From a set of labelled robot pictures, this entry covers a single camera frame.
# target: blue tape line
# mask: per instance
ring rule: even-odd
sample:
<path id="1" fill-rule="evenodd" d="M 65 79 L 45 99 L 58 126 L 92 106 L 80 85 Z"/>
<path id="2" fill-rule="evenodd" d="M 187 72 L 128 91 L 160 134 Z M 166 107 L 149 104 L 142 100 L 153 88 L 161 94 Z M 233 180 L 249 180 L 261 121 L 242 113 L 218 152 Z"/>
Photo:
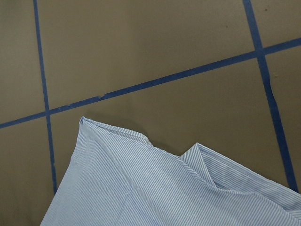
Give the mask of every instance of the blue tape line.
<path id="1" fill-rule="evenodd" d="M 294 39 L 294 40 L 291 40 L 291 41 L 283 42 L 283 43 L 280 43 L 280 44 L 277 44 L 277 45 L 274 45 L 274 46 L 264 48 L 263 52 L 264 52 L 264 54 L 270 54 L 270 53 L 279 52 L 279 51 L 289 49 L 289 48 L 293 48 L 293 47 L 297 47 L 297 46 L 301 46 L 301 38 Z M 244 60 L 248 60 L 248 59 L 252 59 L 252 58 L 256 58 L 256 57 L 257 57 L 257 54 L 255 52 L 250 52 L 246 55 L 242 54 L 240 56 L 235 56 L 235 57 L 231 57 L 231 58 L 219 61 L 220 62 L 219 67 L 222 67 L 222 64 L 224 64 L 224 66 L 230 65 L 230 64 L 227 63 L 227 61 L 232 60 L 232 63 L 235 64 L 235 63 L 242 62 Z M 143 87 L 143 83 L 140 84 L 140 85 L 134 86 L 134 89 L 132 89 L 132 91 L 140 90 L 141 87 Z M 79 102 L 76 102 L 76 103 L 73 103 L 73 104 L 70 104 L 70 105 L 61 106 L 59 108 L 55 108 L 55 109 L 50 110 L 49 113 L 50 114 L 55 114 L 55 113 L 67 111 L 67 110 L 70 110 L 70 109 L 73 109 L 73 108 L 76 108 L 76 107 L 81 107 L 81 106 L 85 106 L 85 105 L 88 105 L 88 104 L 92 104 L 92 103 L 95 103 L 95 102 L 103 100 L 103 99 L 108 99 L 108 98 L 120 96 L 122 94 L 129 93 L 129 91 L 128 91 L 129 89 L 130 89 L 130 87 L 108 93 L 104 97 L 92 97 L 92 98 L 82 100 L 82 101 L 79 101 Z M 33 120 L 33 119 L 35 119 L 35 115 L 27 116 L 25 118 L 21 118 L 21 119 L 15 120 L 15 121 L 5 122 L 3 124 L 0 124 L 0 129 L 4 128 L 4 127 L 11 126 L 11 125 L 16 125 L 16 124 L 22 123 L 24 121 Z"/>
<path id="2" fill-rule="evenodd" d="M 9 126 L 13 126 L 13 125 L 17 125 L 17 124 L 22 123 L 22 122 L 42 118 L 42 117 L 45 117 L 45 112 L 40 112 L 40 113 L 37 113 L 37 114 L 32 114 L 30 116 L 26 116 L 26 117 L 21 118 L 21 119 L 5 122 L 3 124 L 0 124 L 0 129 L 5 128 L 5 127 L 9 127 Z"/>
<path id="3" fill-rule="evenodd" d="M 257 61 L 258 61 L 258 65 L 260 68 L 261 77 L 262 77 L 264 89 L 266 92 L 266 96 L 267 96 L 267 100 L 268 100 L 268 104 L 269 104 L 269 108 L 270 108 L 270 112 L 271 112 L 271 116 L 272 116 L 272 120 L 273 120 L 273 124 L 274 124 L 274 129 L 275 129 L 283 165 L 285 168 L 286 179 L 287 179 L 289 187 L 292 190 L 298 192 L 298 187 L 297 187 L 295 175 L 293 172 L 293 166 L 292 166 L 291 157 L 290 157 L 290 154 L 288 151 L 287 142 L 285 139 L 285 133 L 284 133 L 283 126 L 282 126 L 280 113 L 279 113 L 278 106 L 277 106 L 276 100 L 274 98 L 271 84 L 270 84 L 269 69 L 268 69 L 268 65 L 267 65 L 267 62 L 265 59 L 265 55 L 264 55 L 265 51 L 262 48 L 262 43 L 261 43 L 258 27 L 256 24 L 252 4 L 251 4 L 250 0 L 243 0 L 243 3 L 244 3 L 245 11 L 246 11 L 246 16 L 247 16 L 247 20 L 249 23 L 250 31 L 251 31 L 251 36 L 253 39 L 253 44 L 255 47 L 256 54 L 257 54 Z M 267 49 L 268 50 L 277 50 L 282 46 L 283 45 L 277 45 L 277 46 L 274 46 L 272 48 L 267 48 Z"/>
<path id="4" fill-rule="evenodd" d="M 141 83 L 141 84 L 138 84 L 138 85 L 134 85 L 134 86 L 131 86 L 131 87 L 127 87 L 127 88 L 124 88 L 124 89 L 119 89 L 119 90 L 116 90 L 114 92 L 107 93 L 103 97 L 93 97 L 93 98 L 82 100 L 82 101 L 79 101 L 79 102 L 76 102 L 76 103 L 73 103 L 73 104 L 70 104 L 70 105 L 58 107 L 58 108 L 50 110 L 50 114 L 56 114 L 56 113 L 59 113 L 59 112 L 64 112 L 64 111 L 67 111 L 67 110 L 70 110 L 70 109 L 73 109 L 73 108 L 76 108 L 76 107 L 81 107 L 81 106 L 92 104 L 92 103 L 95 103 L 95 102 L 98 102 L 98 101 L 102 101 L 102 100 L 110 99 L 110 98 L 113 98 L 113 97 L 121 96 L 121 95 L 124 95 L 124 94 L 127 94 L 127 93 L 131 93 L 131 92 L 146 89 L 146 88 L 149 88 L 149 87 L 157 86 L 157 85 L 164 84 L 164 83 L 167 83 L 167 82 L 170 82 L 170 81 L 174 81 L 174 80 L 182 79 L 182 78 L 189 77 L 189 76 L 192 76 L 192 75 L 196 75 L 196 74 L 199 74 L 199 73 L 211 71 L 211 70 L 214 70 L 214 69 L 217 69 L 217 68 L 221 68 L 221 67 L 225 67 L 225 66 L 228 66 L 228 65 L 236 64 L 236 63 L 246 61 L 246 60 L 249 60 L 249 59 L 253 59 L 253 58 L 256 58 L 256 53 L 254 51 L 249 52 L 249 53 L 245 53 L 245 54 L 241 54 L 241 55 L 238 55 L 238 56 L 230 57 L 230 58 L 227 58 L 227 59 L 224 59 L 224 60 L 221 60 L 221 61 L 217 61 L 217 62 L 214 62 L 214 63 L 211 63 L 211 64 L 196 67 L 196 68 L 189 69 L 189 70 L 186 70 L 186 71 L 183 71 L 183 72 L 168 75 L 168 76 L 165 76 L 165 77 L 162 77 L 162 78 L 159 78 L 159 79 L 154 79 L 154 80 L 151 80 L 151 81 L 147 81 L 147 82 L 144 82 L 144 83 Z"/>
<path id="5" fill-rule="evenodd" d="M 264 48 L 263 52 L 265 55 L 267 55 L 267 54 L 276 53 L 297 46 L 301 46 L 301 38 L 286 41 L 284 43 L 280 43 L 274 46 L 266 47 Z"/>
<path id="6" fill-rule="evenodd" d="M 49 103 L 48 103 L 48 94 L 47 94 L 46 78 L 45 78 L 45 70 L 44 70 L 44 61 L 43 61 L 42 43 L 41 43 L 41 35 L 40 35 L 40 24 L 39 24 L 39 14 L 38 14 L 37 0 L 33 0 L 33 8 L 34 8 L 34 18 L 35 18 L 35 24 L 36 24 L 36 33 L 37 33 L 37 42 L 38 42 L 38 51 L 39 51 L 39 60 L 40 60 L 40 70 L 41 70 L 43 94 L 44 94 L 45 116 L 46 116 L 46 121 L 47 121 L 47 130 L 48 130 L 48 142 L 49 142 L 53 192 L 54 192 L 54 194 L 56 194 L 57 185 L 56 185 L 56 172 L 55 172 L 55 156 L 54 156 L 53 142 L 52 142 L 52 132 L 51 132 L 51 123 L 50 123 L 50 114 L 49 114 Z"/>

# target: blue and white striped fabric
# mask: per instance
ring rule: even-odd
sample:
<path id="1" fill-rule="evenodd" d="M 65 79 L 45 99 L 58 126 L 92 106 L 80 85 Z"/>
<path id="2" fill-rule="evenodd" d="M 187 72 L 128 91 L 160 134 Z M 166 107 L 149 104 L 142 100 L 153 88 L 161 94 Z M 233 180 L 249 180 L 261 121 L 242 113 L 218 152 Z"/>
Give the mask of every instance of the blue and white striped fabric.
<path id="1" fill-rule="evenodd" d="M 178 157 L 142 134 L 82 117 L 70 165 L 41 225 L 301 225 L 295 217 L 299 195 L 293 201 L 287 190 L 289 200 L 277 201 L 269 188 L 249 188 L 260 177 L 239 186 L 245 168 L 234 163 L 237 180 L 231 182 L 227 170 L 233 162 L 215 164 L 227 161 L 200 147 Z"/>

